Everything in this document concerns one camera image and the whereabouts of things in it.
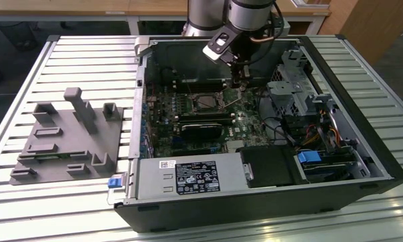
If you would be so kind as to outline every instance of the blue tab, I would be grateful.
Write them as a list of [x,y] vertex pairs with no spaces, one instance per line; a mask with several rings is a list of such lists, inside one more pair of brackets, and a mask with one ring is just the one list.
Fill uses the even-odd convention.
[[298,157],[298,160],[300,161],[300,163],[303,163],[303,162],[319,162],[320,161],[318,151],[302,151],[296,155],[296,157]]
[[122,187],[122,178],[110,178],[107,182],[109,188],[119,188]]

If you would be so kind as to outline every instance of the workbench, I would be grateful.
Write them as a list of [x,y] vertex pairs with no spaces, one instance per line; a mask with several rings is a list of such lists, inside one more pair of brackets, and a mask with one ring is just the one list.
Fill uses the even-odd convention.
[[[288,22],[308,22],[306,34],[316,34],[327,9],[296,8],[278,0]],[[186,21],[186,0],[0,0],[0,21],[126,21],[139,34],[139,21]]]
[[[403,102],[346,40],[311,36],[362,113],[403,167]],[[62,93],[79,87],[91,107],[123,107],[117,172],[127,170],[135,86],[135,36],[62,36],[46,42],[0,125],[0,241],[374,241],[403,239],[403,185],[342,210],[242,223],[137,234],[109,204],[107,179],[9,185],[36,121],[36,102],[69,109]],[[327,93],[320,77],[312,73]]]

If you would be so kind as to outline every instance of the warning label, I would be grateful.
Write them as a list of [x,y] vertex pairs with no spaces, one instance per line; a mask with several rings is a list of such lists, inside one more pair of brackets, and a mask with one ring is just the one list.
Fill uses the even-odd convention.
[[174,169],[178,195],[221,191],[214,161],[175,164]]

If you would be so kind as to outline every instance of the floor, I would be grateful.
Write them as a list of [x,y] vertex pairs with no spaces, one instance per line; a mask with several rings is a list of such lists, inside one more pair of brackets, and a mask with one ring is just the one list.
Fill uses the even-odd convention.
[[[0,32],[0,70],[5,80],[0,82],[0,123],[12,104],[14,94],[30,71],[41,47],[49,35],[126,35],[125,22],[72,22],[65,29],[58,23],[41,22],[34,31],[38,46],[32,51],[18,52]],[[376,72],[403,99],[403,36],[400,36],[384,57],[374,66]]]

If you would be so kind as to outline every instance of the metal rail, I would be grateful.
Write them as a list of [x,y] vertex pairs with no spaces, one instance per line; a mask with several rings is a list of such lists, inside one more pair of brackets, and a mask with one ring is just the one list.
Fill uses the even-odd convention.
[[[135,86],[133,36],[69,36],[48,42],[0,127],[0,241],[374,241],[403,239],[403,185],[340,211],[137,234],[106,202],[107,179],[12,186],[16,158],[38,101],[68,109],[62,92],[83,90],[93,107],[125,108],[117,171],[127,169]],[[323,58],[403,166],[403,103],[347,41],[312,36]],[[323,92],[322,79],[315,75]]]

